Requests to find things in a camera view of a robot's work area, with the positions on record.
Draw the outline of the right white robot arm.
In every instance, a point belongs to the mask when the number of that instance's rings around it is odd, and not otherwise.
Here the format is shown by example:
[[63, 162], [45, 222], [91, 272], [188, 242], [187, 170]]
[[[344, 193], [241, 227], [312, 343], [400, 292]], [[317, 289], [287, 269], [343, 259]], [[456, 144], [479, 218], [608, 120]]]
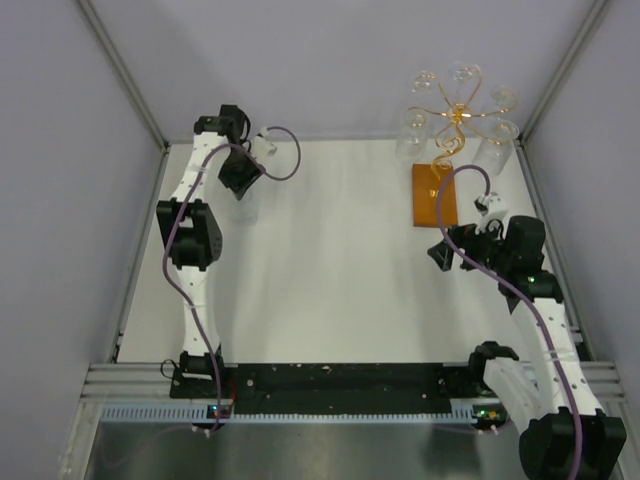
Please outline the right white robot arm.
[[499, 225], [450, 227], [428, 251], [443, 272], [460, 256], [463, 270], [497, 282], [534, 371], [527, 376], [512, 348], [485, 342], [470, 356], [467, 384], [478, 395], [496, 394], [507, 410], [528, 478], [607, 479], [627, 432], [622, 419], [605, 413], [582, 370], [561, 287], [543, 267], [545, 225], [522, 215], [505, 230]]

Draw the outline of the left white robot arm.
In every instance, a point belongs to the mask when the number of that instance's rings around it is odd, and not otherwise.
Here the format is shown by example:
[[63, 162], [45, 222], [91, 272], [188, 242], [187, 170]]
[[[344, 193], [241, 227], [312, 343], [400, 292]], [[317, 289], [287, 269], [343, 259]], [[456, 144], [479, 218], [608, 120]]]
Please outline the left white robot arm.
[[243, 147], [250, 126], [246, 113], [233, 104], [222, 105], [215, 116], [199, 117], [182, 178], [169, 199], [156, 205], [163, 274], [183, 302], [184, 341], [172, 377], [181, 396], [193, 387], [213, 397], [226, 387], [221, 340], [208, 300], [223, 235], [205, 196], [209, 187], [221, 185], [240, 202], [262, 175]]

